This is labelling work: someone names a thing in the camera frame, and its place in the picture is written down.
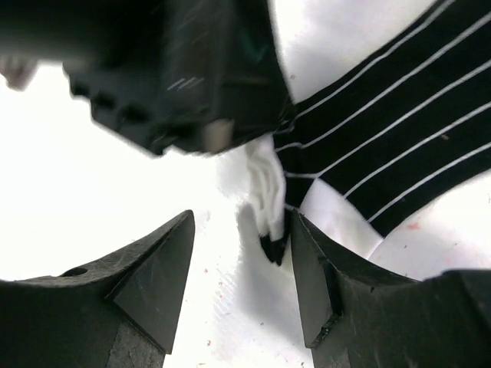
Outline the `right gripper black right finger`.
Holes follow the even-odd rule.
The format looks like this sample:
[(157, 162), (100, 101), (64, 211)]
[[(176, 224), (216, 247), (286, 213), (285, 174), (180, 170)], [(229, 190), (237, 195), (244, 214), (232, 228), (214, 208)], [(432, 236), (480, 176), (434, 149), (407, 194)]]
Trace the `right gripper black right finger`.
[(292, 265), (316, 367), (488, 367), (490, 272), (416, 281), (381, 268), (292, 215)]

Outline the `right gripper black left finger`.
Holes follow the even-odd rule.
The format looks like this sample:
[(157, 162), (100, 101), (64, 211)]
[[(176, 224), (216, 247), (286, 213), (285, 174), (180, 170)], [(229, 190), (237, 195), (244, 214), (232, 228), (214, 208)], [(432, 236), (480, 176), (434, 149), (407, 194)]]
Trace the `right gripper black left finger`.
[(1, 283), (3, 367), (161, 367), (173, 349), (193, 252), (186, 210), (60, 276)]

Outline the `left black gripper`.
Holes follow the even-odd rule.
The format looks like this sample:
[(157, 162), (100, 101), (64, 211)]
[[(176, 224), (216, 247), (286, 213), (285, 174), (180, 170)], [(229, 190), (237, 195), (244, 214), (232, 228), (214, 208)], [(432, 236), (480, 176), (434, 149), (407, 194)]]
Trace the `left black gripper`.
[(23, 81), (36, 61), (155, 155), (221, 153), (295, 114), (265, 1), (3, 1), (3, 69)]

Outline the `black white striped ankle sock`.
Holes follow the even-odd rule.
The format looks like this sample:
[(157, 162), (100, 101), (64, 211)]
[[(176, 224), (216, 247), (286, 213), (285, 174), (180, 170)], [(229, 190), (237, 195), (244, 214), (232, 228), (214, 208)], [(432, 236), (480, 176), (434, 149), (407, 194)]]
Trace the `black white striped ankle sock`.
[(317, 184), (388, 235), (490, 168), (490, 3), (434, 2), (246, 152), (270, 262), (282, 263), (292, 213)]

